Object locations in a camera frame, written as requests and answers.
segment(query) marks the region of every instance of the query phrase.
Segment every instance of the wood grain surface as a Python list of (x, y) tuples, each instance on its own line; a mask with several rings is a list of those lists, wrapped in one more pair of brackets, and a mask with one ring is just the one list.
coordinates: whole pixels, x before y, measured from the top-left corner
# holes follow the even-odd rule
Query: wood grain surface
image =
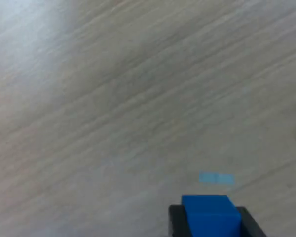
[(296, 237), (296, 0), (0, 0), (0, 237), (164, 237), (211, 193)]

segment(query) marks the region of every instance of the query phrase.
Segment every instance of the blue cube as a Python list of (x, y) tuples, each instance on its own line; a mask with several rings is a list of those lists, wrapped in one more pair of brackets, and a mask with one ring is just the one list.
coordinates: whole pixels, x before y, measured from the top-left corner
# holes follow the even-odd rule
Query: blue cube
[(241, 216), (227, 195), (183, 195), (193, 237), (240, 237)]

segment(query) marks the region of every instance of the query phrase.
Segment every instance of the black holder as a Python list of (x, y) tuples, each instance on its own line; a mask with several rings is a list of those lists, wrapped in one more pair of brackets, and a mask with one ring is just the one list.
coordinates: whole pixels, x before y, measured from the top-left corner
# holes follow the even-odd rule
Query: black holder
[[(240, 237), (267, 237), (245, 207), (237, 207), (241, 215)], [(169, 236), (192, 237), (183, 205), (169, 207)]]

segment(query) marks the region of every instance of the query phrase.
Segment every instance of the light wood surface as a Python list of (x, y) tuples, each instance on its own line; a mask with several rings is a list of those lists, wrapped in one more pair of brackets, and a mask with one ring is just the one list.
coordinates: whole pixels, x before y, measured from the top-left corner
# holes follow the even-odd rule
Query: light wood surface
[(164, 237), (190, 193), (296, 237), (296, 0), (0, 0), (0, 237)]

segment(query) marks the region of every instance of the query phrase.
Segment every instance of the blue block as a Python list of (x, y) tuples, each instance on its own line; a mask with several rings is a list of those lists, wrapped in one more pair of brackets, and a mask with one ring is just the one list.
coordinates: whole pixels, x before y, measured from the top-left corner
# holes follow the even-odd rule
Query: blue block
[(183, 195), (193, 237), (240, 237), (241, 216), (226, 195)]

